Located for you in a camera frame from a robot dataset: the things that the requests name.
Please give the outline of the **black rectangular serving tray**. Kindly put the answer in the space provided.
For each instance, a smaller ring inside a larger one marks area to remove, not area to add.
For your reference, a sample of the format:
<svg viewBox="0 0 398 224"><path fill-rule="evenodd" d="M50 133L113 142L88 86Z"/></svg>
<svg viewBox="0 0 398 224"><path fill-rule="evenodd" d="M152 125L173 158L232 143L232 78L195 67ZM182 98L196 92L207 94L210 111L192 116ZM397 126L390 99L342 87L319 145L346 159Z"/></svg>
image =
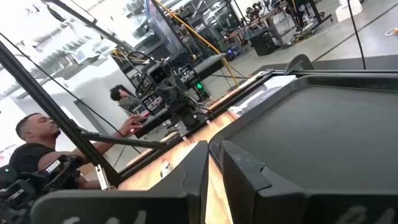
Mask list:
<svg viewBox="0 0 398 224"><path fill-rule="evenodd" d="M398 191L398 76L296 79L216 134L305 189Z"/></svg>

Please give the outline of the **white printed sheet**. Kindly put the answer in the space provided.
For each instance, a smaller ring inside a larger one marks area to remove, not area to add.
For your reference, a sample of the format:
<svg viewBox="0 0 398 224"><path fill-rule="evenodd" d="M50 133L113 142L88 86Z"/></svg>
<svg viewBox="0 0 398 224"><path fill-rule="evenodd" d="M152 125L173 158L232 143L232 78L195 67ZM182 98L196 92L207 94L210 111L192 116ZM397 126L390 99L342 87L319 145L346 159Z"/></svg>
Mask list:
<svg viewBox="0 0 398 224"><path fill-rule="evenodd" d="M245 96L235 105L229 107L228 111L232 113L235 118L238 118L268 99L275 92L295 79L297 79L295 75L272 77L257 87L254 91L250 92L248 96Z"/></svg>

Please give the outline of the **black floor cabinet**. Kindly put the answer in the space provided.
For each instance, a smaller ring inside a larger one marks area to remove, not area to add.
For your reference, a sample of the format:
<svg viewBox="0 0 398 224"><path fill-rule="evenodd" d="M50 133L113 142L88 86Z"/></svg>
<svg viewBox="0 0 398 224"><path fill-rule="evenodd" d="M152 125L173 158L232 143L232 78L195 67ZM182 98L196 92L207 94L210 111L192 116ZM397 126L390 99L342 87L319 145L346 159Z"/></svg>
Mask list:
<svg viewBox="0 0 398 224"><path fill-rule="evenodd" d="M268 30L262 30L249 39L251 47L258 56L265 56L276 50L276 45Z"/></svg>

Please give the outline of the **black box with green light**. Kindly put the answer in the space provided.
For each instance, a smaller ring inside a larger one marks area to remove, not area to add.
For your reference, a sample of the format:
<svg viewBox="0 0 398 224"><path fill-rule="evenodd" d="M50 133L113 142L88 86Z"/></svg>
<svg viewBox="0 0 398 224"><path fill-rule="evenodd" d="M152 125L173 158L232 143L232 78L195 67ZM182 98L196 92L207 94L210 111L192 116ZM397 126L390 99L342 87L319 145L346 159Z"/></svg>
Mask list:
<svg viewBox="0 0 398 224"><path fill-rule="evenodd" d="M201 82L197 82L194 85L194 90L200 101L207 100L210 97L205 89L205 86Z"/></svg>

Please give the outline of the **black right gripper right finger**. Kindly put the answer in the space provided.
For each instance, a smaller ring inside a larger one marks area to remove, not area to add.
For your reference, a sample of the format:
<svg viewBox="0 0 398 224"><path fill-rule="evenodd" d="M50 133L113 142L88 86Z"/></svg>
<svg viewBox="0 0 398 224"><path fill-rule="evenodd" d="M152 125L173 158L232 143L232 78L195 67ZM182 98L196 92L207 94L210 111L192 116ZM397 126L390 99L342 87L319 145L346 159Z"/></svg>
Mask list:
<svg viewBox="0 0 398 224"><path fill-rule="evenodd" d="M234 224L398 224L398 192L307 190L230 141L220 150Z"/></svg>

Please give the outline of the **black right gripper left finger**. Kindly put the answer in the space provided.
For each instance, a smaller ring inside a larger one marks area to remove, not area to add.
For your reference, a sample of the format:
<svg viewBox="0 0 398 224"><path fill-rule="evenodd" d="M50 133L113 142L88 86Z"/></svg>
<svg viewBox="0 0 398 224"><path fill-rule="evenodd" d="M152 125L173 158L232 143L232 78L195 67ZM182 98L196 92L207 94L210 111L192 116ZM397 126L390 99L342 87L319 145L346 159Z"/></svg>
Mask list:
<svg viewBox="0 0 398 224"><path fill-rule="evenodd" d="M59 190L40 198L31 224L205 224L208 143L200 141L147 191Z"/></svg>

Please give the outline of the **black rounded stand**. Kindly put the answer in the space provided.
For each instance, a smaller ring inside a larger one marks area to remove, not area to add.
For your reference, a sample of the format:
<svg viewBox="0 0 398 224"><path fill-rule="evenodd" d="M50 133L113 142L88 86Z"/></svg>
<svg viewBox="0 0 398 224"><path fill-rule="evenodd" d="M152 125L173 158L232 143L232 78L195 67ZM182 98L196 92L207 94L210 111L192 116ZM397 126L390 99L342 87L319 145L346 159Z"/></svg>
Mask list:
<svg viewBox="0 0 398 224"><path fill-rule="evenodd" d="M299 54L292 58L285 66L284 74L289 75L296 70L313 70L312 62L305 54Z"/></svg>

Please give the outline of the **person in grey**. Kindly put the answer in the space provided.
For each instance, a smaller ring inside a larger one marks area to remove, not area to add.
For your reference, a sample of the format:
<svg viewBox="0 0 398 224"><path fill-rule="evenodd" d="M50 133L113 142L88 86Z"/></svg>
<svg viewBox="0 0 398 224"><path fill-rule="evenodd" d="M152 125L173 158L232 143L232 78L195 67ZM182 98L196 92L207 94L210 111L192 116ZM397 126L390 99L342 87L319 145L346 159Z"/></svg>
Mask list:
<svg viewBox="0 0 398 224"><path fill-rule="evenodd" d="M132 95L123 85L116 85L110 89L110 98L117 101L124 110L133 113L141 105L141 101Z"/></svg>

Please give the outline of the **black frame crossbar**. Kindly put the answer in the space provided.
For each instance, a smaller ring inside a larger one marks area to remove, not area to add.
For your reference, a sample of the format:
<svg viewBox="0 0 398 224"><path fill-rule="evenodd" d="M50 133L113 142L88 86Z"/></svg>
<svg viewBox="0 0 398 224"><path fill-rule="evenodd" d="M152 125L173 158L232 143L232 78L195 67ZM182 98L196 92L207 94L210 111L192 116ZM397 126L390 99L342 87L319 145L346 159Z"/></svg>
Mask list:
<svg viewBox="0 0 398 224"><path fill-rule="evenodd" d="M151 149L166 149L170 146L169 142L158 142L158 141L141 141L137 139L128 138L117 138L112 136L103 136L96 133L81 133L82 137L90 141L99 141L113 144L122 144L126 146L134 147L146 147Z"/></svg>

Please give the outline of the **person in black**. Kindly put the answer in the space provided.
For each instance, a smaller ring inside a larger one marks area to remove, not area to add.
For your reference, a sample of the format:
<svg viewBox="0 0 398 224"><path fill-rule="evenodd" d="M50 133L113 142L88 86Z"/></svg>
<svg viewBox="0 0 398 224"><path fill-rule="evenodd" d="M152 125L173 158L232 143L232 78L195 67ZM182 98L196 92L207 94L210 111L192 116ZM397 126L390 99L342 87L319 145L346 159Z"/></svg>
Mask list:
<svg viewBox="0 0 398 224"><path fill-rule="evenodd" d="M114 133L113 137L121 138L142 128L144 119L139 114L131 115L119 129L120 133ZM85 155L75 148L72 151L56 151L57 138L61 133L55 122L41 113L32 113L21 119L16 126L16 133L25 144L14 150L9 160L9 167L17 173L34 173L43 170L61 155L74 155L83 159L83 164L88 163ZM95 149L105 154L112 148L113 143L96 142ZM101 189L98 180L88 181L83 175L78 178L78 189Z"/></svg>

